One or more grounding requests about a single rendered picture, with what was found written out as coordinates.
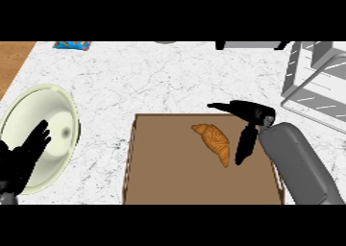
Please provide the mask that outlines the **orange croissant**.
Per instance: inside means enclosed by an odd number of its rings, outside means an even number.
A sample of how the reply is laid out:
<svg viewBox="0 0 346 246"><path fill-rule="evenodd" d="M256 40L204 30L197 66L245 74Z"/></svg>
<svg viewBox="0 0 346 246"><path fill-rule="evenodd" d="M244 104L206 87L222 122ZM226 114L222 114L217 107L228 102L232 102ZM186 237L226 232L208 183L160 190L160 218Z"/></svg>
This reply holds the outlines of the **orange croissant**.
<svg viewBox="0 0 346 246"><path fill-rule="evenodd" d="M197 124L191 129L200 134L210 151L217 155L223 167L228 167L229 141L222 130L213 124Z"/></svg>

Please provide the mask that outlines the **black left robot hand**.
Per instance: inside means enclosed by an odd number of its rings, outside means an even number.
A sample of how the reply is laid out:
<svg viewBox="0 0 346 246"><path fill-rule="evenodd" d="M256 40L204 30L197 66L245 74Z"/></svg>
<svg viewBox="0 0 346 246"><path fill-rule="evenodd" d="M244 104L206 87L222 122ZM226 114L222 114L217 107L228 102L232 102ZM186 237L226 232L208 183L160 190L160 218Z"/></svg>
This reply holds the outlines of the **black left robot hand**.
<svg viewBox="0 0 346 246"><path fill-rule="evenodd" d="M31 131L22 145L13 150L0 139L0 196L22 193L35 163L52 141L49 122L43 120Z"/></svg>

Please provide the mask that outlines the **grey appliance with black feet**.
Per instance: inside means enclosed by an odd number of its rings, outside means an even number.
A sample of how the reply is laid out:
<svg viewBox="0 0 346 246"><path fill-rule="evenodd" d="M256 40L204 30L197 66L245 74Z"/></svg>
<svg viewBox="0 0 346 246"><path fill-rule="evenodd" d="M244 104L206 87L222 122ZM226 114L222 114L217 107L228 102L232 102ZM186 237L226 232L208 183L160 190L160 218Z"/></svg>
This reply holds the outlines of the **grey appliance with black feet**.
<svg viewBox="0 0 346 246"><path fill-rule="evenodd" d="M287 44L287 41L217 41L216 49L225 50L226 48L272 48L274 50L282 50Z"/></svg>

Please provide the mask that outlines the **blue snack bag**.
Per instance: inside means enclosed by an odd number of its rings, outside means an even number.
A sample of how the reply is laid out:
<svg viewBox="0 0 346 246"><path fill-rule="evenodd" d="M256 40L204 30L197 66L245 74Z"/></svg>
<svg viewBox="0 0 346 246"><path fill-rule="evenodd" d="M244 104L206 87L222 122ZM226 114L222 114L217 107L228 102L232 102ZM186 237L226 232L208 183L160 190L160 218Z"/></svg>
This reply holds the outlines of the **blue snack bag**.
<svg viewBox="0 0 346 246"><path fill-rule="evenodd" d="M53 44L53 48L56 49L75 49L86 51L89 49L90 42L89 41L58 41Z"/></svg>

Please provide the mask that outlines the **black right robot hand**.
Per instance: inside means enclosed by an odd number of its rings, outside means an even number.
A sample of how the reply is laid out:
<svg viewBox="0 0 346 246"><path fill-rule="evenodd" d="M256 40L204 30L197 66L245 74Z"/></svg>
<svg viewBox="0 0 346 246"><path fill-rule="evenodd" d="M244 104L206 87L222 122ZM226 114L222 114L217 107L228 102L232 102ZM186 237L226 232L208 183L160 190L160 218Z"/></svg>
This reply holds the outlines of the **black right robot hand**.
<svg viewBox="0 0 346 246"><path fill-rule="evenodd" d="M211 103L208 108L229 112L241 118L248 125L241 131L238 146L235 151L235 164L240 165L244 159L251 156L259 135L257 128L269 128L275 121L275 109L254 102L232 100L228 104Z"/></svg>

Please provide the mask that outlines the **pale green round sink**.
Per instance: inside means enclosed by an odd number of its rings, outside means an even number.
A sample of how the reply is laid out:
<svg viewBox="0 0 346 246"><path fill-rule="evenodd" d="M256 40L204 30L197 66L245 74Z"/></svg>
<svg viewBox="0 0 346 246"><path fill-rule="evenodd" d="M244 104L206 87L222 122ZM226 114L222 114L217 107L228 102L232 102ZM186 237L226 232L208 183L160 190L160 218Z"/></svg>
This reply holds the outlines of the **pale green round sink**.
<svg viewBox="0 0 346 246"><path fill-rule="evenodd" d="M58 85L35 85L10 104L0 122L0 140L10 149L40 146L21 195L40 192L56 181L71 160L80 135L72 96Z"/></svg>

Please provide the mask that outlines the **brown rectangular tray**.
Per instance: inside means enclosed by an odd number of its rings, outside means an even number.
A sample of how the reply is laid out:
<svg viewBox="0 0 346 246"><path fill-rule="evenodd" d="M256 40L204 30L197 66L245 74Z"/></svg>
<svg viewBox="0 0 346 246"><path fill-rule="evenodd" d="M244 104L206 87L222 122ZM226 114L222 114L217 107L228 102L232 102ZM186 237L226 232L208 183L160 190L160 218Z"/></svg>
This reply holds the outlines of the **brown rectangular tray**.
<svg viewBox="0 0 346 246"><path fill-rule="evenodd" d="M220 163L191 127L207 123L237 149L245 121L228 113L139 113L132 124L123 183L129 204L285 203L285 189L260 146L243 163Z"/></svg>

